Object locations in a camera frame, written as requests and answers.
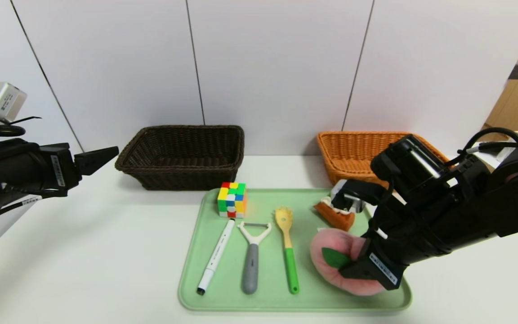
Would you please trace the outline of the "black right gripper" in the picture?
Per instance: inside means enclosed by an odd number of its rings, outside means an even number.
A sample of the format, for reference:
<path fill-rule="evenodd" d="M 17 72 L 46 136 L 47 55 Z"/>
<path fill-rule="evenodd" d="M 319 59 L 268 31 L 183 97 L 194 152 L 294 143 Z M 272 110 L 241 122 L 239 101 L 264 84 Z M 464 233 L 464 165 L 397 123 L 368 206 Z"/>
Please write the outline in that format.
<path fill-rule="evenodd" d="M 386 290 L 395 290 L 400 287 L 403 273 L 409 266 L 429 258 L 423 228 L 396 237 L 380 228 L 370 227 L 362 237 L 368 240 L 362 258 L 349 261 L 339 268 L 343 278 L 376 280 Z"/>

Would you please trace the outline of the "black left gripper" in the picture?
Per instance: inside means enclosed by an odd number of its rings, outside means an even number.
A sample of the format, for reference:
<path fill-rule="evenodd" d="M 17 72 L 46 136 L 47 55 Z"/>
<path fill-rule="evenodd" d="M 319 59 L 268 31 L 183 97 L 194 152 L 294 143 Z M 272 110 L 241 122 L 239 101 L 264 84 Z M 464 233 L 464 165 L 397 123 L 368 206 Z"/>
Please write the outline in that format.
<path fill-rule="evenodd" d="M 67 143 L 0 142 L 0 207 L 46 190 L 69 190 L 119 154 L 117 146 L 74 155 Z"/>

